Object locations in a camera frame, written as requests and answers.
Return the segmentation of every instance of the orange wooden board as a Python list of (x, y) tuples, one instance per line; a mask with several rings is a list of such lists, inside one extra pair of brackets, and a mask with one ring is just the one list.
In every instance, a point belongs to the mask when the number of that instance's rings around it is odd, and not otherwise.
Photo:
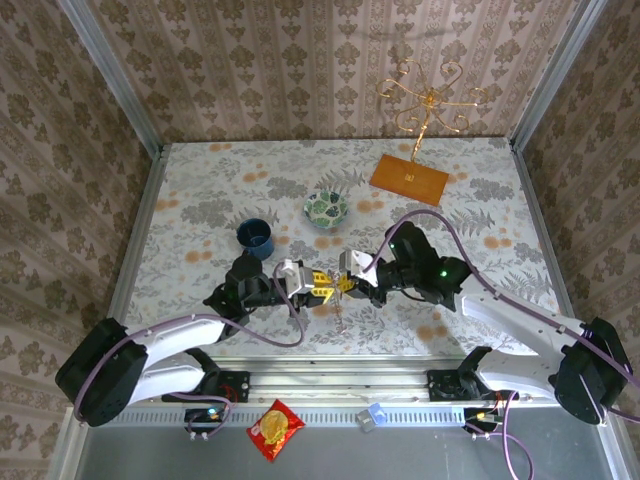
[(449, 174), (415, 164), (414, 178), (409, 182), (405, 176), (412, 171), (411, 169), (411, 162), (391, 155), (383, 155), (369, 184), (437, 207)]

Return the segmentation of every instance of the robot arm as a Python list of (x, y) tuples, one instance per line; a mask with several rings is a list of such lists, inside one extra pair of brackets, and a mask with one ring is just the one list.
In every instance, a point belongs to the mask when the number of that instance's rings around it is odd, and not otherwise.
[[(280, 273), (277, 279), (269, 278), (260, 260), (243, 255), (234, 261), (226, 281), (203, 302), (218, 315), (190, 313), (132, 337), (117, 321), (105, 319), (60, 368), (56, 384), (72, 402), (82, 397), (79, 413), (91, 426), (109, 422), (131, 403), (159, 395), (167, 401), (172, 400), (167, 395), (174, 392), (224, 396), (222, 384), (229, 383), (230, 377), (247, 383), (249, 372), (221, 372), (198, 347), (237, 333), (255, 308), (284, 304), (276, 282), (297, 311), (326, 303), (333, 294), (331, 279), (302, 262), (286, 260)], [(176, 358), (181, 352), (191, 358)], [(103, 360), (104, 365), (96, 370)]]
[[(367, 298), (377, 307), (386, 303), (389, 292), (413, 288), (425, 302), (486, 322), (538, 354), (507, 355), (477, 347), (456, 371), (441, 376), (444, 380), (434, 386), (436, 390), (442, 393), (446, 388), (447, 398), (454, 400), (481, 399), (500, 390), (555, 396), (577, 418), (592, 424), (603, 421), (627, 381), (566, 333), (586, 339), (631, 373), (613, 326), (600, 318), (586, 325), (504, 291), (472, 272), (463, 260), (438, 256), (422, 230), (411, 222), (396, 230), (389, 246), (395, 260), (380, 259), (371, 269), (366, 268), (371, 255), (344, 252), (340, 257), (344, 275), (338, 288), (354, 298)], [(172, 401), (167, 394), (173, 392), (224, 395), (220, 390), (223, 375), (227, 383), (230, 375), (248, 382), (249, 372), (221, 372), (197, 347), (243, 329), (255, 308), (284, 304), (279, 289), (295, 310), (326, 303), (333, 294), (331, 279), (302, 262), (285, 261), (281, 273), (277, 279), (268, 278), (258, 259), (244, 255), (203, 302), (219, 316), (192, 313), (131, 336), (114, 319), (105, 319), (61, 367), (56, 384), (72, 402), (82, 397), (79, 412), (91, 426), (109, 422), (130, 403), (158, 395), (164, 394), (166, 401)], [(548, 326), (536, 316), (553, 319), (559, 326)], [(193, 361), (178, 362), (175, 355), (180, 352)], [(437, 392), (430, 393), (435, 398)]]
[[(474, 274), (464, 261), (439, 257), (424, 232), (411, 222), (400, 226), (389, 246), (395, 260), (379, 260), (375, 268), (367, 271), (371, 255), (344, 252), (340, 258), (344, 273), (339, 285), (341, 291), (355, 298), (368, 298), (381, 307), (389, 292), (413, 288), (424, 301), (481, 320), (538, 354), (509, 355), (489, 347), (477, 347), (457, 371), (439, 377), (446, 378), (448, 385), (436, 385), (436, 388), (458, 392), (460, 400), (483, 398), (501, 390), (555, 397), (580, 420), (602, 423), (627, 381), (566, 333), (570, 330), (588, 340), (631, 373), (629, 360), (612, 325), (600, 318), (585, 324), (505, 291), (481, 273)], [(534, 315), (544, 316), (560, 326), (554, 328)]]

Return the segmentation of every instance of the gray surface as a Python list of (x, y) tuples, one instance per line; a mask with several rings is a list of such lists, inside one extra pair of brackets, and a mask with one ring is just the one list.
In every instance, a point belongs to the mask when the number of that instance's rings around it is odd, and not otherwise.
[[(536, 479), (611, 479), (595, 427), (558, 408), (512, 412), (515, 434), (531, 451)], [(190, 442), (180, 428), (100, 428), (87, 438), (78, 479), (478, 479), (510, 480), (499, 438), (471, 440), (461, 429), (306, 428), (273, 464), (244, 428)], [(524, 456), (514, 446), (519, 478)]]

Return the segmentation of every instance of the metal frame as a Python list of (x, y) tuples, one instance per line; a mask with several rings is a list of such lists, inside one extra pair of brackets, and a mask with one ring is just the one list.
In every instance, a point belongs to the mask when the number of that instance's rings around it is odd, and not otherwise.
[(100, 25), (93, 16), (86, 0), (59, 0), (64, 13), (69, 17), (73, 28), (89, 55), (102, 73), (109, 90), (127, 115), (129, 122), (138, 134), (138, 138), (155, 159), (162, 149), (160, 136), (156, 132), (147, 111), (127, 79)]
[[(127, 248), (120, 277), (109, 308), (109, 315), (124, 318), (131, 300), (136, 272), (140, 265), (144, 245), (153, 216), (154, 206), (160, 192), (165, 168), (169, 161), (170, 146), (165, 147), (154, 161), (142, 202), (134, 224), (131, 241)], [(521, 174), (527, 201), (531, 202), (534, 223), (543, 245), (549, 245), (548, 234), (542, 221), (539, 206), (533, 194), (531, 182), (521, 156), (514, 156), (516, 167)], [(545, 249), (545, 260), (550, 272), (557, 270), (557, 262), (552, 249)], [(556, 288), (564, 289), (562, 277), (555, 280)], [(393, 355), (358, 355), (345, 358), (344, 355), (323, 356), (262, 356), (262, 357), (213, 357), (223, 369), (247, 370), (252, 373), (249, 407), (271, 405), (276, 398), (283, 399), (287, 405), (301, 408), (366, 408), (372, 403), (384, 402), (392, 408), (408, 408), (416, 412), (429, 407), (429, 398), (425, 388), (425, 371), (429, 369), (456, 368), (463, 357)], [(438, 403), (452, 407), (486, 407), (490, 402), (451, 402)], [(527, 398), (518, 402), (515, 408), (558, 407), (557, 403), (543, 398)], [(165, 405), (157, 402), (137, 404), (135, 408), (156, 410), (158, 408), (183, 408), (176, 404)], [(609, 466), (615, 478), (640, 478), (640, 469), (631, 446), (626, 428), (618, 418), (609, 417), (609, 424), (599, 428), (599, 435), (607, 455)], [(80, 456), (84, 448), (88, 428), (80, 425), (68, 409), (61, 426), (48, 479), (73, 479), (77, 473)]]
[(535, 189), (533, 188), (533, 183), (531, 183), (529, 171), (524, 163), (522, 151), (512, 147), (511, 152), (513, 154), (513, 161), (516, 164), (516, 169), (518, 170), (518, 175), (520, 176), (520, 183), (522, 184), (524, 196), (527, 199), (527, 205), (529, 205), (529, 211), (531, 212), (531, 217), (533, 219), (533, 226), (535, 227), (538, 238), (540, 239), (542, 255), (549, 270), (549, 278), (551, 279), (553, 290), (556, 293), (560, 312), (567, 317), (575, 317), (573, 306), (569, 299), (569, 292), (567, 292), (567, 287), (564, 283), (562, 272), (560, 271), (560, 265), (558, 264), (558, 259), (556, 258), (556, 254), (553, 250), (551, 237), (549, 236), (549, 231), (547, 230), (547, 225), (544, 221), (542, 210), (540, 209), (540, 203), (538, 202), (538, 197)]
[(553, 97), (560, 85), (562, 85), (569, 69), (606, 5), (607, 0), (587, 0), (579, 2), (576, 6), (576, 11), (569, 22), (567, 30), (558, 43), (549, 64), (540, 78), (540, 82), (538, 82), (531, 96), (529, 104), (509, 138), (516, 152), (524, 151), (525, 145), (533, 135), (547, 108), (549, 108)]
[[(246, 406), (233, 409), (226, 426), (251, 427), (271, 407), (271, 404)], [(358, 413), (362, 407), (297, 407), (298, 416), (307, 427), (358, 428)], [(461, 427), (464, 425), (464, 408), (461, 406), (385, 407), (388, 427)], [(103, 428), (122, 427), (178, 427), (184, 428), (186, 407), (129, 407)]]

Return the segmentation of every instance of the gold metal ornament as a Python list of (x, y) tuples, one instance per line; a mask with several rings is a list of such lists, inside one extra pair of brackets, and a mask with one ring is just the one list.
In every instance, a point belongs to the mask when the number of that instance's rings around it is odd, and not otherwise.
[[(420, 65), (417, 61), (405, 58), (398, 62), (396, 70), (398, 74), (402, 77), (407, 75), (411, 71), (411, 64), (415, 64), (418, 68), (418, 85), (422, 86), (422, 90), (412, 90), (408, 87), (402, 85), (399, 81), (393, 78), (386, 78), (378, 83), (376, 86), (376, 90), (379, 95), (385, 98), (392, 98), (393, 94), (391, 89), (394, 87), (399, 87), (407, 93), (414, 95), (417, 97), (417, 103), (412, 105), (409, 108), (401, 110), (396, 114), (395, 123), (400, 130), (409, 133), (418, 132), (418, 138), (413, 147), (413, 152), (411, 153), (411, 170), (405, 175), (405, 181), (412, 182), (414, 180), (414, 170), (415, 170), (415, 158), (418, 150), (420, 150), (420, 145), (422, 144), (422, 138), (429, 127), (429, 123), (431, 122), (431, 118), (434, 117), (438, 122), (442, 124), (446, 129), (451, 130), (452, 132), (461, 133), (469, 128), (469, 119), (462, 114), (457, 114), (453, 119), (453, 124), (448, 124), (445, 122), (440, 113), (438, 112), (438, 108), (442, 106), (450, 106), (450, 107), (478, 107), (480, 105), (484, 105), (489, 101), (489, 94), (484, 88), (472, 88), (469, 90), (469, 96), (477, 99), (475, 102), (449, 102), (447, 101), (447, 97), (445, 97), (445, 92), (449, 90), (460, 78), (463, 74), (463, 68), (458, 62), (444, 62), (440, 65), (440, 71), (447, 75), (453, 75), (453, 79), (441, 87), (440, 89), (436, 89), (430, 86), (427, 86), (427, 76), (424, 73), (422, 65)], [(420, 114), (424, 110), (424, 120), (420, 119)]]

